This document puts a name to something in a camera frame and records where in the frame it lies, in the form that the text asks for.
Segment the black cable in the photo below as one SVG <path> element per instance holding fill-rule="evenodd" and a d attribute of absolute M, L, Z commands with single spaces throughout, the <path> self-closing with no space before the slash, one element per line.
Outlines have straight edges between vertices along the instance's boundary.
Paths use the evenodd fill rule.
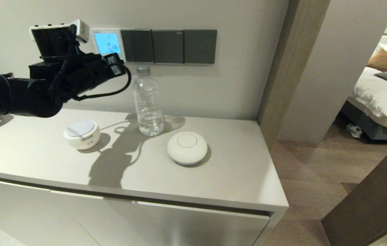
<path fill-rule="evenodd" d="M 68 56 L 39 56 L 40 59 L 46 58 L 67 58 Z"/>
<path fill-rule="evenodd" d="M 73 47 L 75 46 L 75 36 L 72 35 L 71 33 L 68 33 L 68 36 L 69 36 L 69 46 L 68 46 L 68 51 L 66 53 L 66 58 L 65 60 L 63 61 L 63 64 L 61 65 L 61 69 L 60 71 L 58 72 L 58 74 L 54 77 L 54 80 L 53 82 L 51 83 L 51 85 L 49 86 L 49 89 L 48 89 L 48 95 L 50 96 L 53 96 L 57 90 L 58 90 L 58 87 L 60 86 L 60 82 L 61 80 L 63 79 L 63 76 L 64 76 L 64 73 L 66 72 L 69 64 L 71 63 L 72 61 L 72 52 L 73 52 Z"/>
<path fill-rule="evenodd" d="M 116 95 L 116 94 L 119 94 L 119 93 L 125 91 L 128 88 L 128 86 L 130 86 L 130 84 L 131 84 L 131 72 L 123 64 L 111 64 L 109 66 L 112 67 L 112 66 L 115 66 L 115 65 L 117 65 L 117 66 L 119 65 L 120 67 L 123 67 L 125 69 L 125 71 L 127 72 L 127 75 L 128 75 L 128 81 L 127 81 L 127 83 L 125 84 L 125 86 L 122 89 L 120 89 L 118 91 L 115 91 L 115 92 L 96 94 L 96 95 L 84 95 L 84 96 L 80 96 L 80 97 L 76 95 L 76 96 L 72 97 L 72 99 L 74 99 L 75 101 L 81 101 L 81 100 L 88 99 L 88 98 L 98 98 L 98 97 L 105 97 L 105 96 Z"/>

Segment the cabinet door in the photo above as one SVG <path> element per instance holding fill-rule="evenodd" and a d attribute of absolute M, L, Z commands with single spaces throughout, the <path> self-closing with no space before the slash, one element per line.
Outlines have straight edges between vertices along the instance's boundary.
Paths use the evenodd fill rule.
<path fill-rule="evenodd" d="M 0 182 L 0 228 L 27 246 L 97 246 L 49 190 Z"/>
<path fill-rule="evenodd" d="M 134 201 L 51 190 L 101 246 L 168 246 L 170 238 Z"/>
<path fill-rule="evenodd" d="M 168 245 L 251 246 L 268 216 L 138 202 L 171 235 Z"/>

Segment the bottle cap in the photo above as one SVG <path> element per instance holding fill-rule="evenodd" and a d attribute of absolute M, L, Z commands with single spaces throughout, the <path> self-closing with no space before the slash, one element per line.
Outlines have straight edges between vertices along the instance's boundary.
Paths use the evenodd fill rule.
<path fill-rule="evenodd" d="M 151 69 L 148 65 L 140 65 L 136 68 L 136 72 L 138 72 L 138 74 L 150 75 Z"/>

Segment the white cylindrical device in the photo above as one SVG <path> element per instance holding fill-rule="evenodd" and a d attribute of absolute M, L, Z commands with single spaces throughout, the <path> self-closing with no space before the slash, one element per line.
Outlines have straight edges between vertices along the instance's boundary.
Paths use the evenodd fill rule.
<path fill-rule="evenodd" d="M 193 165 L 207 154 L 206 140 L 195 132 L 180 132 L 168 142 L 168 154 L 178 164 Z"/>
<path fill-rule="evenodd" d="M 63 132 L 64 138 L 72 147 L 85 150 L 95 146 L 100 140 L 100 128 L 93 120 L 84 120 L 71 124 Z"/>

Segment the brown pillow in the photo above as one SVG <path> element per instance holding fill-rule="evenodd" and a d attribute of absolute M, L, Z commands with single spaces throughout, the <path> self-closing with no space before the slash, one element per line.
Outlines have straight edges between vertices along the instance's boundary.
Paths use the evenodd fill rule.
<path fill-rule="evenodd" d="M 368 61 L 367 67 L 375 68 L 382 72 L 387 71 L 387 51 L 380 49 L 379 52 Z"/>

